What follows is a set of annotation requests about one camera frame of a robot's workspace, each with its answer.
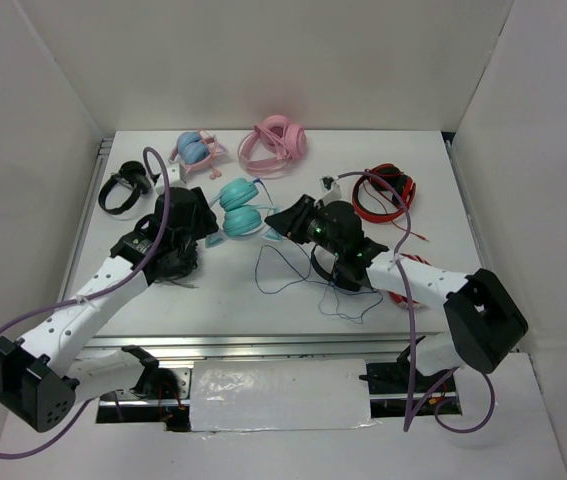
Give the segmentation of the teal cat ear headphones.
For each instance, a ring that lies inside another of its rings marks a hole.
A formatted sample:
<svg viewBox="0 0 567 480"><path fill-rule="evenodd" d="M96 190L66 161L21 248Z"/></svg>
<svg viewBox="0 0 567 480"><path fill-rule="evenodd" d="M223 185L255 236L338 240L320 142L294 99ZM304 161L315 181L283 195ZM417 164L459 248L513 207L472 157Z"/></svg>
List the teal cat ear headphones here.
<svg viewBox="0 0 567 480"><path fill-rule="evenodd" d="M211 201L223 210L220 230L205 238L211 249L227 240L246 241L254 236L264 239L265 218L280 211L261 179L237 178L226 184Z"/></svg>

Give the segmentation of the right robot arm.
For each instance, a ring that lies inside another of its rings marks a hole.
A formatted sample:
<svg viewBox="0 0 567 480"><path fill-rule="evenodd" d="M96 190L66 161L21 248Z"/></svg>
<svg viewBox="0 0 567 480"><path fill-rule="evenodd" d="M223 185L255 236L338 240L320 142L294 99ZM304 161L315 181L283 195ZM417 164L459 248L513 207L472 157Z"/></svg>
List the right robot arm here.
<svg viewBox="0 0 567 480"><path fill-rule="evenodd" d="M441 270L402 255L367 237L345 201L323 205L304 195L265 222L296 244L312 243L332 254L339 276L444 315L447 331L418 341L398 368L399 381L409 391L420 391L434 375L461 366L492 373L528 331L526 319L492 271Z"/></svg>

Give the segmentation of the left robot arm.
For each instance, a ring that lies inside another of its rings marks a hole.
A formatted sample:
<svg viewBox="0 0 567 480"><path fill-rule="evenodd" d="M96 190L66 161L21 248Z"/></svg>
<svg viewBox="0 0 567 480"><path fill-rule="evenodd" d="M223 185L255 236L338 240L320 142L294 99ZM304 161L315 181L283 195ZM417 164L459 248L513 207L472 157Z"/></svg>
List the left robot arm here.
<svg viewBox="0 0 567 480"><path fill-rule="evenodd" d="M197 266L197 243L217 232L201 188L170 188L111 249L99 270L41 324L11 341L0 337L0 403L39 433L50 431L75 403L126 389L152 396L174 377L139 346L79 360L86 344L152 284L181 279Z"/></svg>

